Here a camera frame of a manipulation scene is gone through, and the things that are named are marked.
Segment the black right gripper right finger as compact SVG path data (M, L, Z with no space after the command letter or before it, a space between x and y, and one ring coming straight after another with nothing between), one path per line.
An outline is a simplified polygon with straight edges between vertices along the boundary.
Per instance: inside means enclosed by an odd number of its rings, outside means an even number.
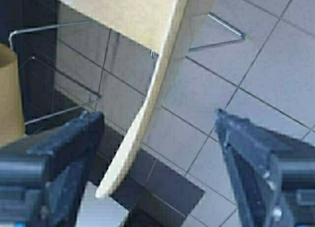
M215 131L242 226L314 226L314 146L222 109Z

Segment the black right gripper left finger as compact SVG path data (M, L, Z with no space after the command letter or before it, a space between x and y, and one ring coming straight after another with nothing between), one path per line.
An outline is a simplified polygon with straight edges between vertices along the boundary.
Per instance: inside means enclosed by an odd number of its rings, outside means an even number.
M101 112L0 149L0 224L73 227L104 133Z

